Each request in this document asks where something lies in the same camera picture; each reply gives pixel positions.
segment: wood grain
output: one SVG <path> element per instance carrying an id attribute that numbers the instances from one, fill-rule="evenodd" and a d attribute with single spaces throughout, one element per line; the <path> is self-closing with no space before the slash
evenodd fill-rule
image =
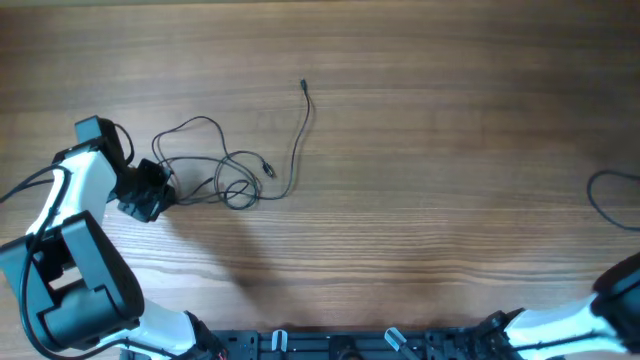
<path id="1" fill-rule="evenodd" d="M 263 154 L 284 187 L 307 79 L 298 182 L 234 212 L 176 207 L 104 229 L 145 295 L 213 329 L 470 325 L 556 306 L 638 250 L 584 187 L 640 172 L 638 16 L 607 1 L 264 3 L 0 10 L 0 190 L 75 144 L 73 123 L 121 123 L 136 163 L 195 115 Z M 220 155 L 197 124 L 168 154 Z M 185 163 L 181 185 L 212 167 Z M 628 221 L 633 184 L 598 196 Z M 46 189 L 2 205 L 2 242 Z M 6 281 L 0 358 L 35 355 Z M 113 358 L 114 353 L 106 355 Z M 603 358 L 603 356 L 573 356 Z"/>

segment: black cable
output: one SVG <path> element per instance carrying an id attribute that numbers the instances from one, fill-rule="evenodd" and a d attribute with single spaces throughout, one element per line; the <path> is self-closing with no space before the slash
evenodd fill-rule
<path id="1" fill-rule="evenodd" d="M 133 140 L 131 140 L 131 135 L 129 135 L 127 130 L 125 130 L 124 127 L 122 127 L 122 125 L 120 124 L 113 124 L 113 125 L 118 129 L 120 129 L 124 133 L 124 135 L 127 137 L 127 140 L 129 141 L 129 149 L 131 150 L 131 152 L 129 153 L 129 156 L 127 156 L 127 158 L 124 160 L 125 164 L 129 165 L 133 161 L 133 157 L 136 154 L 135 151 L 133 150 Z"/>
<path id="2" fill-rule="evenodd" d="M 60 204 L 62 203 L 62 200 L 64 199 L 64 196 L 69 188 L 69 184 L 71 181 L 71 172 L 60 165 L 54 164 L 54 165 L 50 165 L 47 166 L 46 168 L 43 168 L 39 171 L 37 171 L 36 173 L 34 173 L 33 175 L 29 176 L 28 178 L 26 178 L 25 180 L 23 180 L 20 184 L 18 184 L 13 190 L 9 191 L 7 194 L 5 194 L 2 198 L 0 198 L 0 203 L 4 203 L 6 200 L 8 200 L 11 196 L 17 194 L 18 192 L 24 190 L 24 189 L 28 189 L 30 187 L 36 186 L 36 185 L 42 185 L 42 184 L 46 184 L 46 183 L 51 183 L 53 182 L 53 180 L 49 179 L 49 180 L 41 180 L 41 181 L 34 181 L 32 182 L 34 179 L 38 178 L 39 176 L 41 176 L 44 173 L 47 173 L 49 171 L 52 170 L 61 170 L 64 173 L 64 177 L 63 177 L 63 181 L 62 181 L 62 185 L 60 187 L 60 190 L 58 191 L 58 194 L 56 195 L 56 198 L 53 202 L 53 204 L 51 205 L 51 207 L 49 208 L 47 217 L 45 218 L 44 222 L 40 225 L 40 228 L 38 229 L 38 231 L 34 234 L 33 238 L 31 239 L 31 244 L 29 244 L 29 248 L 27 250 L 27 255 L 25 256 L 25 260 L 24 260 L 24 264 L 22 266 L 22 273 L 20 276 L 20 283 L 19 283 L 19 292 L 18 292 L 18 304 L 20 307 L 20 321 L 22 322 L 22 327 L 24 328 L 25 334 L 27 336 L 27 339 L 29 339 L 29 342 L 31 343 L 31 345 L 36 349 L 36 351 L 38 351 L 40 353 L 40 355 L 44 356 L 45 358 L 49 358 L 49 359 L 54 359 L 54 360 L 85 360 L 87 358 L 90 358 L 94 355 L 97 355 L 111 347 L 113 347 L 114 345 L 124 345 L 125 347 L 136 347 L 138 349 L 142 349 L 148 352 L 152 352 L 152 353 L 156 353 L 162 356 L 166 356 L 169 358 L 176 358 L 176 356 L 174 354 L 171 354 L 167 351 L 165 351 L 164 349 L 156 349 L 154 347 L 148 346 L 148 345 L 144 345 L 144 344 L 140 344 L 134 341 L 131 341 L 129 339 L 119 339 L 119 340 L 115 340 L 115 341 L 111 341 L 107 344 L 104 344 L 94 350 L 91 350 L 87 353 L 84 353 L 82 355 L 78 355 L 78 356 L 61 356 L 58 355 L 54 352 L 52 352 L 51 350 L 47 349 L 44 345 L 42 345 L 40 343 L 40 341 L 38 341 L 38 338 L 35 334 L 35 332 L 33 331 L 33 326 L 31 325 L 31 320 L 29 319 L 29 309 L 28 309 L 28 301 L 27 301 L 27 289 L 28 289 L 28 283 L 29 283 L 29 272 L 31 270 L 31 261 L 33 259 L 33 255 L 38 251 L 39 247 L 38 245 L 40 244 L 40 242 L 42 241 L 46 229 L 47 227 L 51 224 L 51 222 L 53 221 L 53 219 L 55 218 L 55 216 L 58 213 L 58 209 L 60 207 Z"/>
<path id="3" fill-rule="evenodd" d="M 605 334 L 599 334 L 599 333 L 596 333 L 596 332 L 590 332 L 588 334 L 573 336 L 573 337 L 566 338 L 566 339 L 554 340 L 554 341 L 549 341 L 549 342 L 540 342 L 540 343 L 531 344 L 531 345 L 505 347 L 504 350 L 509 351 L 509 352 L 518 352 L 518 351 L 525 351 L 525 350 L 540 350 L 540 349 L 545 349 L 545 348 L 554 347 L 554 346 L 560 346 L 560 345 L 564 345 L 564 344 L 568 344 L 568 343 L 572 343 L 572 342 L 588 340 L 588 339 L 593 339 L 593 338 L 598 338 L 598 337 L 610 337 L 610 336 L 609 335 L 605 335 Z"/>
<path id="4" fill-rule="evenodd" d="M 600 178 L 601 176 L 604 175 L 610 175 L 610 176 L 617 176 L 617 177 L 621 177 L 623 179 L 628 179 L 628 180 L 633 180 L 633 181 L 638 181 L 640 182 L 640 176 L 638 175 L 632 175 L 632 174 L 626 174 L 620 171 L 615 171 L 615 170 L 601 170 L 596 172 L 595 174 L 591 175 L 591 177 L 589 178 L 589 181 L 587 181 L 587 198 L 589 199 L 589 203 L 591 204 L 591 206 L 593 206 L 593 208 L 598 212 L 598 214 L 600 214 L 600 216 L 602 216 L 605 220 L 607 220 L 608 222 L 610 222 L 611 224 L 623 229 L 623 230 L 628 230 L 628 231 L 640 231 L 640 226 L 627 226 L 624 225 L 620 222 L 618 222 L 617 220 L 613 219 L 611 216 L 609 216 L 606 212 L 604 212 L 604 210 L 602 210 L 602 208 L 600 208 L 600 205 L 598 205 L 595 201 L 595 199 L 593 198 L 593 184 L 595 183 L 595 181 Z"/>
<path id="5" fill-rule="evenodd" d="M 296 136 L 293 149 L 291 151 L 289 181 L 284 191 L 277 196 L 263 196 L 262 182 L 260 181 L 260 179 L 256 176 L 255 173 L 249 170 L 245 165 L 234 160 L 234 157 L 242 154 L 256 157 L 261 162 L 262 170 L 264 171 L 264 173 L 270 178 L 275 178 L 276 176 L 275 171 L 273 170 L 273 167 L 271 166 L 271 164 L 269 164 L 260 154 L 255 153 L 253 151 L 240 150 L 240 151 L 235 151 L 230 153 L 229 150 L 227 149 L 227 143 L 224 137 L 224 132 L 222 131 L 222 127 L 215 120 L 206 116 L 196 116 L 176 126 L 173 129 L 163 131 L 158 135 L 156 135 L 151 141 L 151 150 L 153 151 L 153 155 L 156 157 L 158 164 L 160 165 L 167 166 L 170 168 L 171 163 L 179 160 L 201 160 L 201 161 L 211 161 L 216 163 L 216 168 L 213 176 L 206 179 L 202 183 L 200 183 L 198 186 L 195 187 L 194 190 L 189 191 L 188 195 L 182 196 L 181 198 L 179 198 L 177 200 L 177 204 L 187 206 L 187 205 L 194 205 L 194 204 L 201 204 L 201 203 L 215 204 L 215 203 L 222 202 L 233 210 L 243 210 L 253 206 L 258 200 L 279 200 L 286 197 L 291 192 L 291 188 L 294 184 L 296 152 L 298 149 L 298 144 L 300 142 L 300 139 L 302 138 L 302 134 L 304 133 L 307 123 L 309 122 L 309 115 L 311 113 L 311 99 L 309 98 L 309 93 L 307 91 L 307 82 L 304 79 L 300 81 L 300 87 L 302 89 L 302 92 L 306 100 L 306 105 L 307 105 L 306 114 L 305 114 L 305 118 L 302 123 L 302 126 L 300 128 L 300 131 Z M 224 151 L 224 156 L 222 158 L 218 159 L 218 158 L 213 158 L 208 156 L 175 156 L 175 157 L 164 156 L 164 153 L 162 152 L 162 149 L 160 147 L 160 140 L 162 139 L 162 137 L 164 135 L 179 131 L 184 126 L 186 126 L 187 124 L 189 124 L 194 120 L 206 120 L 212 123 L 216 127 L 216 129 L 218 130 L 218 133 L 220 134 L 222 150 Z M 224 189 L 222 189 L 220 185 L 220 174 L 222 173 L 222 170 L 225 167 L 229 167 L 232 170 L 236 171 L 241 178 L 233 181 L 231 184 L 229 184 Z M 196 196 L 196 193 L 207 184 L 213 185 L 213 192 L 207 195 Z M 230 200 L 234 199 L 237 196 L 245 197 L 246 202 L 241 205 L 237 205 L 230 202 Z"/>

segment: tangled cable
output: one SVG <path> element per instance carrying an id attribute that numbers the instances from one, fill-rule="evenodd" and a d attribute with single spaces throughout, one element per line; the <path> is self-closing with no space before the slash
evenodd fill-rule
<path id="1" fill-rule="evenodd" d="M 169 129 L 159 133 L 151 141 L 151 150 L 153 151 L 153 155 L 158 161 L 158 164 L 162 166 L 166 166 L 170 170 L 172 169 L 171 164 L 179 160 L 211 161 L 217 164 L 212 177 L 209 177 L 208 179 L 204 180 L 202 183 L 196 186 L 193 190 L 189 191 L 186 196 L 181 196 L 177 200 L 176 204 L 188 206 L 188 205 L 201 204 L 201 203 L 215 204 L 215 203 L 221 202 L 233 210 L 244 210 L 253 206 L 258 200 L 279 200 L 286 197 L 291 191 L 292 185 L 294 183 L 296 151 L 298 149 L 298 144 L 300 142 L 300 139 L 302 138 L 302 134 L 304 133 L 307 123 L 309 122 L 309 114 L 311 112 L 311 100 L 309 98 L 309 93 L 307 92 L 307 82 L 304 79 L 300 81 L 300 87 L 302 88 L 302 92 L 304 94 L 304 98 L 307 103 L 307 110 L 304 117 L 304 122 L 302 123 L 302 127 L 300 128 L 300 131 L 298 132 L 295 143 L 293 145 L 293 150 L 291 151 L 289 181 L 287 183 L 287 187 L 284 189 L 284 191 L 280 195 L 277 195 L 277 196 L 262 195 L 263 186 L 260 179 L 256 176 L 255 173 L 249 170 L 246 166 L 234 160 L 234 157 L 236 157 L 237 155 L 246 154 L 246 155 L 252 155 L 258 158 L 258 160 L 260 160 L 260 162 L 262 163 L 262 170 L 265 172 L 265 174 L 270 178 L 275 178 L 275 171 L 271 166 L 271 164 L 269 164 L 260 154 L 253 151 L 239 150 L 239 151 L 234 151 L 230 153 L 229 150 L 227 149 L 227 143 L 224 137 L 224 132 L 222 131 L 222 127 L 220 126 L 220 124 L 218 124 L 215 120 L 209 117 L 196 116 L 176 126 L 173 129 Z M 209 157 L 209 156 L 173 156 L 173 157 L 164 156 L 160 147 L 160 140 L 162 139 L 162 137 L 167 134 L 171 134 L 180 130 L 181 128 L 183 128 L 184 126 L 186 126 L 187 124 L 195 120 L 206 120 L 212 123 L 216 127 L 216 129 L 218 130 L 218 133 L 220 134 L 220 139 L 222 142 L 222 150 L 224 151 L 224 157 L 218 159 L 218 158 Z M 222 173 L 222 170 L 225 168 L 225 166 L 235 170 L 240 175 L 240 179 L 233 181 L 231 184 L 223 188 L 220 184 L 220 174 Z M 177 178 L 173 170 L 171 170 L 171 173 L 172 173 L 172 176 Z M 200 189 L 202 189 L 207 184 L 213 185 L 213 192 L 206 195 L 197 195 Z M 246 198 L 246 201 L 242 202 L 241 204 L 238 204 L 235 201 L 231 202 L 232 199 L 238 196 Z"/>

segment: cable plug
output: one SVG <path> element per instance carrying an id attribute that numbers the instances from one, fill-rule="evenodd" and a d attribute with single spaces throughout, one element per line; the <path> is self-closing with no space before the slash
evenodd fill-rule
<path id="1" fill-rule="evenodd" d="M 273 166 L 266 161 L 262 162 L 262 170 L 264 170 L 264 173 L 267 174 L 268 177 L 272 179 L 276 177 L 276 172 L 273 170 Z"/>

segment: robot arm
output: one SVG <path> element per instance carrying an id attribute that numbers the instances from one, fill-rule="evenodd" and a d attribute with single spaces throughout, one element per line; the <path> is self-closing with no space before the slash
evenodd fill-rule
<path id="1" fill-rule="evenodd" d="M 53 161 L 72 175 L 31 259 L 27 282 L 24 316 L 38 342 L 51 351 L 87 350 L 121 340 L 119 346 L 153 359 L 542 360 L 585 351 L 640 352 L 640 254 L 603 274 L 595 293 L 582 301 L 547 311 L 497 312 L 475 327 L 431 329 L 406 337 L 395 328 L 384 336 L 287 336 L 282 330 L 216 336 L 192 314 L 144 299 L 133 272 L 100 227 L 106 203 L 116 199 L 118 208 L 134 218 L 156 220 L 175 202 L 175 191 L 167 183 L 170 174 L 146 159 L 137 168 L 129 167 L 109 120 L 83 120 L 76 124 L 76 134 L 80 144 Z M 64 176 L 54 170 L 54 184 L 38 219 L 25 236 L 0 248 L 0 266 L 16 295 L 27 248 L 49 215 Z M 81 279 L 58 288 L 51 284 L 74 267 Z"/>
<path id="2" fill-rule="evenodd" d="M 126 347 L 152 358 L 166 356 L 149 348 L 176 356 L 208 350 L 217 355 L 223 348 L 197 318 L 143 298 L 133 272 L 100 227 L 106 204 L 114 199 L 120 201 L 120 210 L 136 219 L 154 221 L 175 201 L 175 191 L 167 184 L 169 173 L 148 160 L 137 168 L 128 167 L 109 120 L 81 121 L 76 134 L 80 145 L 54 158 L 71 177 L 28 278 L 27 316 L 38 341 L 52 351 L 86 350 L 127 340 L 120 346 L 145 345 Z M 0 249 L 0 265 L 16 295 L 28 244 L 62 189 L 63 171 L 53 173 L 40 216 L 24 237 Z M 51 284 L 74 267 L 81 279 L 59 288 Z"/>

